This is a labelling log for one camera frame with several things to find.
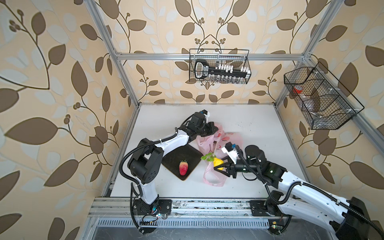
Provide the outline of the pink plastic bag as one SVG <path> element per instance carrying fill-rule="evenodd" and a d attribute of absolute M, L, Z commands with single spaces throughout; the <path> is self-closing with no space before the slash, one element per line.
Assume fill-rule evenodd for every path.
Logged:
<path fill-rule="evenodd" d="M 215 126 L 219 130 L 212 136 L 209 137 L 197 137 L 197 145 L 199 151 L 206 155 L 208 153 L 214 153 L 217 158 L 222 159 L 225 154 L 222 152 L 222 148 L 226 143 L 231 142 L 232 144 L 243 146 L 243 138 L 240 133 L 236 132 L 225 132 L 221 124 L 215 123 Z M 203 182 L 211 187 L 223 187 L 227 177 L 210 169 L 205 169 L 203 174 Z"/>

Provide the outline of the red fake strawberry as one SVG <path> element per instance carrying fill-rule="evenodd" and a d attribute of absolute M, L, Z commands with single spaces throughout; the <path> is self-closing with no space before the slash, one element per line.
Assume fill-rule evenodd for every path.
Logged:
<path fill-rule="evenodd" d="M 189 164 L 187 161 L 181 161 L 179 164 L 179 173 L 181 176 L 185 176 L 187 174 L 189 168 Z"/>

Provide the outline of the small yellow fake lemon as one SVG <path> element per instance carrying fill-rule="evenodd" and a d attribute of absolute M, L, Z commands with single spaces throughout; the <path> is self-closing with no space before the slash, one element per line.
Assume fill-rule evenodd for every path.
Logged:
<path fill-rule="evenodd" d="M 213 169 L 214 167 L 217 167 L 224 163 L 222 159 L 219 159 L 216 157 L 214 153 L 208 153 L 206 155 L 203 155 L 201 157 L 201 160 L 207 163 L 206 171 Z"/>

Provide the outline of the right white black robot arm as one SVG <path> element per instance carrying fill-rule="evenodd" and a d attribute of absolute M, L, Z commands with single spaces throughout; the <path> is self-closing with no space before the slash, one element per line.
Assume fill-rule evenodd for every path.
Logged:
<path fill-rule="evenodd" d="M 322 227 L 338 240 L 367 240 L 371 229 L 381 238 L 384 236 L 360 199 L 347 200 L 300 179 L 286 168 L 268 161 L 255 145 L 242 151 L 238 145 L 228 142 L 221 151 L 224 162 L 214 170 L 233 178 L 238 173 L 254 174 L 267 191 L 267 201 L 280 213 Z"/>

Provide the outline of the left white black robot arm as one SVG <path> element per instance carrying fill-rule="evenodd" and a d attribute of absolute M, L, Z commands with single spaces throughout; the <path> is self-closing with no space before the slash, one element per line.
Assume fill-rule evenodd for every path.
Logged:
<path fill-rule="evenodd" d="M 218 131 L 214 122 L 209 122 L 209 116 L 210 113 L 206 110 L 195 112 L 175 128 L 173 135 L 155 141 L 144 138 L 122 158 L 119 173 L 138 187 L 142 203 L 150 207 L 158 204 L 159 195 L 154 179 L 159 173 L 164 156 L 188 145 L 198 136 L 208 137 Z"/>

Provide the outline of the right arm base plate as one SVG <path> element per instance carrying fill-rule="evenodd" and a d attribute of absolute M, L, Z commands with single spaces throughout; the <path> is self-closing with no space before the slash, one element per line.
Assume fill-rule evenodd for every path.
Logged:
<path fill-rule="evenodd" d="M 250 201 L 250 209 L 253 217 L 288 217 L 280 211 L 278 205 L 267 200 Z"/>

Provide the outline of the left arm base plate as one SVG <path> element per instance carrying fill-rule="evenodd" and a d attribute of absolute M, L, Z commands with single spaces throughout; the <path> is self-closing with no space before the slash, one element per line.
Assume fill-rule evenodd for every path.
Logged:
<path fill-rule="evenodd" d="M 169 215 L 172 210 L 172 200 L 157 199 L 152 204 L 146 204 L 143 200 L 134 200 L 133 211 L 139 215 L 161 214 Z"/>

